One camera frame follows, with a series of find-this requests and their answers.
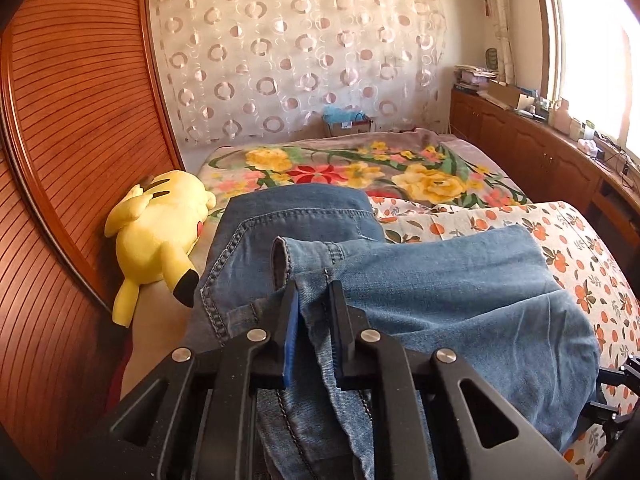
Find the blue denim jeans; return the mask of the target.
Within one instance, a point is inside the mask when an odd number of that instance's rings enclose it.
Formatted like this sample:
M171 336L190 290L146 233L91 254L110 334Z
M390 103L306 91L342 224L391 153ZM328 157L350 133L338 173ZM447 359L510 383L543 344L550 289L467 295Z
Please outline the blue denim jeans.
M411 350L454 350L555 448L574 441L600 350L521 226L390 244L368 196L354 188L303 184L236 196L220 219L184 344L213 350L256 327L288 281L302 302L292 382L257 397L275 476L374 474L370 400L335 383L326 299L335 281L376 330Z

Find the white plastic jug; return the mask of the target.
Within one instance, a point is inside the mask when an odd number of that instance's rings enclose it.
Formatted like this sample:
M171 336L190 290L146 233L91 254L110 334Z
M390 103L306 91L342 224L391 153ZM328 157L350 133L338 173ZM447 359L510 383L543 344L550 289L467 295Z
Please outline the white plastic jug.
M564 136L570 135L570 125L572 124L572 118L568 112L569 106L570 103L566 99L557 100L549 117L552 127L564 134Z

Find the floral blanket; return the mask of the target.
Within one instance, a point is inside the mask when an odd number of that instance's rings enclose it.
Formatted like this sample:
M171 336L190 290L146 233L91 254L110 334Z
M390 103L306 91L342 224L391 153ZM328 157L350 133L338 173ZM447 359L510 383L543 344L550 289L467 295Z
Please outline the floral blanket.
M217 148L198 177L220 206L264 188L309 183L356 188L427 207L528 203L518 185L479 148L426 129Z

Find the blue item in box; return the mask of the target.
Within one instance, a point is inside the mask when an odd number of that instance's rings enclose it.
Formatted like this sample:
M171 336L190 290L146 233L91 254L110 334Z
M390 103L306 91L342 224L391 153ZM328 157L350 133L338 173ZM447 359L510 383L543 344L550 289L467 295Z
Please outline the blue item in box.
M372 131L373 120L361 110L342 110L326 107L322 114L329 136L348 136Z

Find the side drape curtain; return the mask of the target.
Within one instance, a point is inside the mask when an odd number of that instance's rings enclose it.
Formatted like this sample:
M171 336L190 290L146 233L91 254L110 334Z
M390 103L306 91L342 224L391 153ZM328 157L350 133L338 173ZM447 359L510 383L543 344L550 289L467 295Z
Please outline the side drape curtain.
M497 40L499 77L507 84L514 84L515 64L511 37L511 8L510 0L485 0L488 18L494 25L494 35Z

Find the orange print bed sheet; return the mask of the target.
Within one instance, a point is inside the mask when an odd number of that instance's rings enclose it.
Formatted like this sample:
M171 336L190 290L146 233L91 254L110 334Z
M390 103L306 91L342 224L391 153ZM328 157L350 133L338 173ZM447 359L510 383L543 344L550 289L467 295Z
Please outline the orange print bed sheet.
M372 197L390 243L427 243L519 224L536 240L555 281L584 311L596 334L600 365L639 356L639 303L622 269L588 221L564 202L465 209Z

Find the cardboard box on cabinet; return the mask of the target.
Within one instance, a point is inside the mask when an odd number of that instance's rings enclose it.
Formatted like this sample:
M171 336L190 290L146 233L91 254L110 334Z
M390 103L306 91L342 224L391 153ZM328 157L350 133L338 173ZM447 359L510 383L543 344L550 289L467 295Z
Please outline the cardboard box on cabinet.
M493 99L514 110L526 110L535 103L533 96L529 96L513 84L503 84L491 80L487 92Z

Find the wooden cabinet under window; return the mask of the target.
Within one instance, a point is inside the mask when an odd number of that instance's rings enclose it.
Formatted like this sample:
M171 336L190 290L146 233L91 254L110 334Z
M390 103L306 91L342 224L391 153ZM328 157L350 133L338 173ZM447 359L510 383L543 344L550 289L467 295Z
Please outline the wooden cabinet under window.
M596 228L628 278L639 277L639 193L550 127L451 90L449 123L534 202L564 200Z

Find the circle pattern sheer curtain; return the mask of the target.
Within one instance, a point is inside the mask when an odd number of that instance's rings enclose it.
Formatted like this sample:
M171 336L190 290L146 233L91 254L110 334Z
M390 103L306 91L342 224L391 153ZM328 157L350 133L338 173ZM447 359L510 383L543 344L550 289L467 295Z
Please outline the circle pattern sheer curtain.
M440 0L149 0L182 148L318 136L332 112L382 130L430 122Z

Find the window with wooden frame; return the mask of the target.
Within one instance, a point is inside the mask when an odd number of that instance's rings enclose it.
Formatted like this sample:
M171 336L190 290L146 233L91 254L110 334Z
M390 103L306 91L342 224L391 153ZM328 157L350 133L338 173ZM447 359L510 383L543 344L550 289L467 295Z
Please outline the window with wooden frame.
M624 0L544 0L549 96L639 157L639 21Z

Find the yellow Pikachu plush toy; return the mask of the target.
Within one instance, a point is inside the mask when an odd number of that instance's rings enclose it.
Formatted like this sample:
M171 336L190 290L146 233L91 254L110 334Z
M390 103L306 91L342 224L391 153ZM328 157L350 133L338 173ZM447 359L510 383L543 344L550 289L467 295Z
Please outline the yellow Pikachu plush toy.
M215 206L215 195L198 177L171 170L133 186L113 207L104 235L115 240L124 277L112 309L115 324L129 326L140 288L158 281L180 304L193 306L200 274L190 252Z

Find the wooden louvered wardrobe door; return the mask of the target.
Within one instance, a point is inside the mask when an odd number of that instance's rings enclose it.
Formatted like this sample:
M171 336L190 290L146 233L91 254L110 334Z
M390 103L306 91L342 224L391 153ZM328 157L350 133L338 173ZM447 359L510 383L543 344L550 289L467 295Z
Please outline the wooden louvered wardrobe door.
M148 0L2 0L1 426L46 479L104 413L122 362L106 216L182 165L148 12Z

